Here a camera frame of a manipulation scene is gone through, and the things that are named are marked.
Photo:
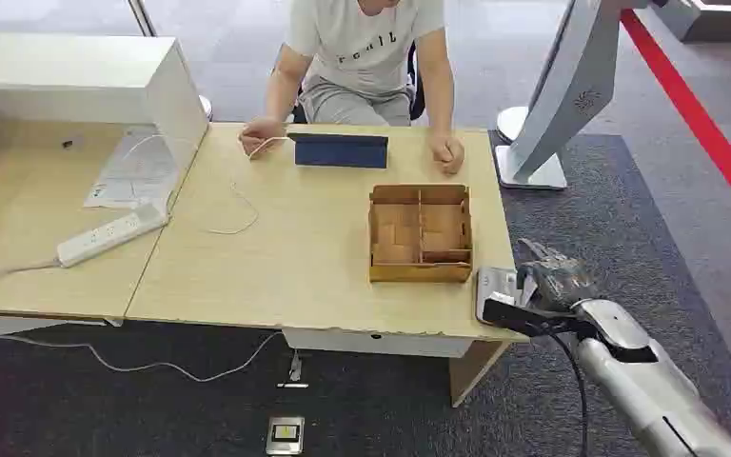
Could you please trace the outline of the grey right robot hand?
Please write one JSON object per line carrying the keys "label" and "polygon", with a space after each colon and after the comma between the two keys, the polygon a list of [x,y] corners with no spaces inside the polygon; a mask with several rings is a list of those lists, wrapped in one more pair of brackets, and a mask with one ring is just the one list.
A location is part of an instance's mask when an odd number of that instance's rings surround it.
{"label": "grey right robot hand", "polygon": [[531,256],[516,272],[516,288],[521,292],[521,305],[568,312],[582,300],[602,297],[580,259],[568,257],[528,238],[520,238],[518,242],[527,248]]}

